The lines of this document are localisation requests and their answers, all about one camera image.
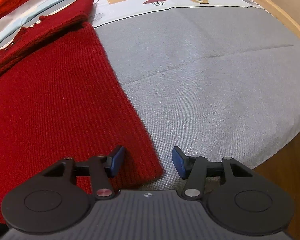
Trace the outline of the grey bed mattress cover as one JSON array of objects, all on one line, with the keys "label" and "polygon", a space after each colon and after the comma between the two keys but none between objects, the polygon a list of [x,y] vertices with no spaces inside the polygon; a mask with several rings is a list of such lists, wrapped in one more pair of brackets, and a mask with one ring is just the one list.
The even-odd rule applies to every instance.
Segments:
[{"label": "grey bed mattress cover", "polygon": [[164,167],[144,190],[183,187],[174,146],[254,168],[300,132],[300,40],[262,9],[175,8],[95,31]]}]

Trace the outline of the dark red knit sweater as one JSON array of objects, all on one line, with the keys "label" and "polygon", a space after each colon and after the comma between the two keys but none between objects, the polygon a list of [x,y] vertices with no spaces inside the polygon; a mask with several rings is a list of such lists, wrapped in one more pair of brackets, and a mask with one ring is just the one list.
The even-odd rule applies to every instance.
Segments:
[{"label": "dark red knit sweater", "polygon": [[41,16],[0,50],[0,206],[9,191],[55,162],[86,161],[119,145],[127,154],[114,189],[164,172],[88,21],[93,2],[76,0]]}]

